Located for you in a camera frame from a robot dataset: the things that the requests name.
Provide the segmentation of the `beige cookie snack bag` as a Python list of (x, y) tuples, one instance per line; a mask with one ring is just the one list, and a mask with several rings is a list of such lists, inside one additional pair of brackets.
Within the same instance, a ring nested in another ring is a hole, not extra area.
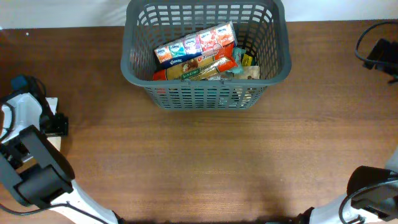
[(205, 80), (258, 80), (260, 79), (260, 66), (249, 66), (243, 67), (243, 71), (240, 73), (233, 73), (225, 71), (218, 73), (210, 78), (205, 78)]

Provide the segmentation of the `beige brown snack bag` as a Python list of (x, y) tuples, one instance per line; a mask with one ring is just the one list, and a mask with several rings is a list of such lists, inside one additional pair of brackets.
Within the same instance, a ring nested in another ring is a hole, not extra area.
[[(55, 114), (57, 112), (58, 98), (46, 98), (46, 100), (50, 106), (51, 112)], [(50, 136), (47, 138), (47, 140), (58, 150), (58, 152), (60, 152), (62, 141), (62, 138), (60, 136)], [(17, 169), (17, 173), (21, 173), (37, 163), (30, 154), (23, 158), (22, 161), (23, 165)]]

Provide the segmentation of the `teal wet wipes packet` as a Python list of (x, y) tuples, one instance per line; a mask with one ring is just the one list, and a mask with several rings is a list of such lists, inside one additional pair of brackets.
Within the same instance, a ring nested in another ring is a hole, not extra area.
[(236, 78), (236, 77), (239, 77), (244, 74), (244, 69), (243, 69), (241, 61), (242, 61), (242, 57), (245, 53), (246, 53), (246, 50), (244, 50), (244, 49), (240, 49), (238, 47), (235, 47), (233, 49), (233, 58), (237, 64), (237, 66), (226, 71), (226, 76), (228, 78)]

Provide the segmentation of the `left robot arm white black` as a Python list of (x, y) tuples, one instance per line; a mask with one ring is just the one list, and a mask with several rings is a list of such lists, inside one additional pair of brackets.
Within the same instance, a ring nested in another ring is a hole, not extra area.
[(18, 212), (2, 205), (1, 210), (16, 216), (53, 211), (73, 223), (124, 223), (77, 184), (60, 152), (68, 118), (57, 112), (57, 98), (47, 97), (44, 84), (32, 76), (19, 75), (11, 86), (1, 98), (1, 183), (19, 204), (36, 208)]

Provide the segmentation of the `white Kleenex tissue pack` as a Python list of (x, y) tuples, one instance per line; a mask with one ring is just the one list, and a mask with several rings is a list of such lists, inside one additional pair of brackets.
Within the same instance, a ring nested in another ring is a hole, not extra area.
[(170, 68), (227, 45), (235, 46), (236, 43), (233, 22), (228, 21), (160, 45), (154, 53), (163, 68)]

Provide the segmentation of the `red spaghetti packet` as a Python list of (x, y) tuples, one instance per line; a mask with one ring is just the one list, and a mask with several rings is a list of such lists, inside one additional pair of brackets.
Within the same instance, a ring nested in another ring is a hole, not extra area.
[(199, 81), (237, 67), (233, 58), (234, 44), (208, 52), (170, 68), (155, 72), (153, 81), (190, 80)]

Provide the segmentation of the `green Nescafe coffee bag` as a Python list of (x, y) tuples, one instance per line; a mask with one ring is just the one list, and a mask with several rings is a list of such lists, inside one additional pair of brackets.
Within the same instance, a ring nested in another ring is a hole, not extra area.
[(241, 64), (244, 67), (255, 66), (256, 65), (256, 61), (255, 61), (254, 57), (252, 57), (252, 56), (250, 56), (248, 54), (243, 54)]

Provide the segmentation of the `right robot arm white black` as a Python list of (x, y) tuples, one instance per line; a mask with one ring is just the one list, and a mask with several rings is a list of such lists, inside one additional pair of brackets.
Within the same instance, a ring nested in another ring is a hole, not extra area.
[(318, 208), (309, 208), (291, 223), (377, 223), (397, 219), (397, 151), (384, 168), (360, 166), (346, 193)]

